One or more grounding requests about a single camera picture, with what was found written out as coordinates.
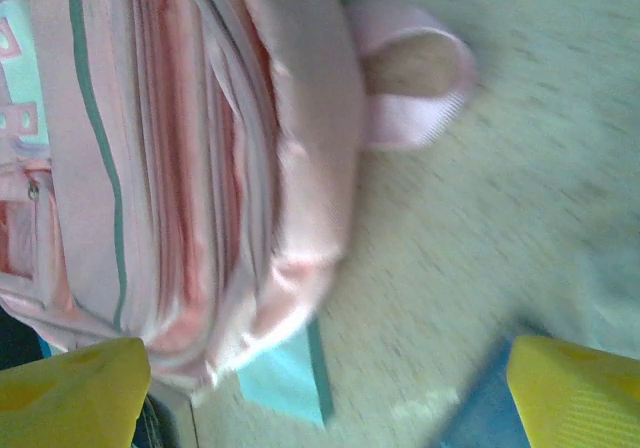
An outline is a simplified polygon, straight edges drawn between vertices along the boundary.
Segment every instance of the yellow plastic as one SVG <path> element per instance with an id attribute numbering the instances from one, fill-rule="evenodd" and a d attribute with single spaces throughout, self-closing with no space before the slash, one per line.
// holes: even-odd
<path id="1" fill-rule="evenodd" d="M 640 447 L 639 361 L 521 336 L 507 382 L 532 448 Z"/>
<path id="2" fill-rule="evenodd" d="M 151 374 L 122 338 L 0 372 L 0 447 L 129 448 Z"/>

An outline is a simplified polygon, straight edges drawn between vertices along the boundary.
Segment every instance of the pink fabric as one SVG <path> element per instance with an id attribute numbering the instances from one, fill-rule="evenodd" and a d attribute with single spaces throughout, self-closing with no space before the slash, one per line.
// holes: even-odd
<path id="1" fill-rule="evenodd" d="M 123 298 L 116 197 L 76 74 L 69 0 L 31 10 L 51 160 L 0 176 L 0 205 L 18 197 L 23 210 L 0 236 L 0 304 L 64 349 L 140 336 L 154 373 L 190 386 L 308 321 L 347 250 L 359 150 L 431 140 L 473 80 L 456 40 L 449 97 L 366 99 L 359 54 L 448 33 L 408 5 L 350 8 L 350 27 L 339 0 L 83 0 L 122 191 Z M 24 173 L 42 187 L 35 221 Z"/>

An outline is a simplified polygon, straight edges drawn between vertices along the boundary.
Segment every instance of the teal stripe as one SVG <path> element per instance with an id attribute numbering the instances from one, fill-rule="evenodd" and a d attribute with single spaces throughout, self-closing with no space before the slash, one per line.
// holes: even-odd
<path id="1" fill-rule="evenodd" d="M 87 32 L 84 25 L 84 13 L 82 9 L 82 0 L 69 0 L 69 12 L 71 15 L 71 27 L 73 31 L 73 53 L 76 63 L 76 74 L 80 91 L 84 98 L 84 106 L 89 116 L 89 121 L 93 127 L 93 132 L 100 148 L 102 162 L 111 181 L 113 189 L 113 197 L 115 200 L 113 232 L 116 249 L 116 264 L 118 266 L 118 281 L 120 283 L 120 297 L 118 305 L 113 317 L 113 323 L 120 330 L 120 319 L 122 317 L 122 308 L 127 293 L 127 270 L 124 261 L 124 232 L 123 232 L 123 206 L 122 206 L 122 187 L 116 170 L 116 164 L 113 161 L 109 140 L 104 129 L 104 123 L 100 116 L 100 110 L 96 101 L 93 85 L 91 83 L 91 72 L 89 70 L 89 49 L 87 47 Z"/>

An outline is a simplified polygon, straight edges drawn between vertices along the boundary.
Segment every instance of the pink backpack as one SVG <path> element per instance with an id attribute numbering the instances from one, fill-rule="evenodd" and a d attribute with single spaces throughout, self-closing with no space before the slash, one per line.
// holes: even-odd
<path id="1" fill-rule="evenodd" d="M 358 57 L 430 32 L 451 93 L 367 98 Z M 431 141 L 472 85 L 395 2 L 0 0 L 0 305 L 65 350 L 139 336 L 159 376 L 237 369 L 329 292 L 359 151 Z"/>

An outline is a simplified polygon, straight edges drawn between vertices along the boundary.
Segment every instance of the speckled floor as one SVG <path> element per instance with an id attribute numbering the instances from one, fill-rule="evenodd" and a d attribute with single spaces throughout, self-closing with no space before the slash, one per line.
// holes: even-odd
<path id="1" fill-rule="evenodd" d="M 640 0 L 411 1 L 482 80 L 434 146 L 363 159 L 320 315 L 336 416 L 318 430 L 230 380 L 196 410 L 204 448 L 426 446 L 515 314 L 575 338 L 575 251 L 640 226 Z"/>

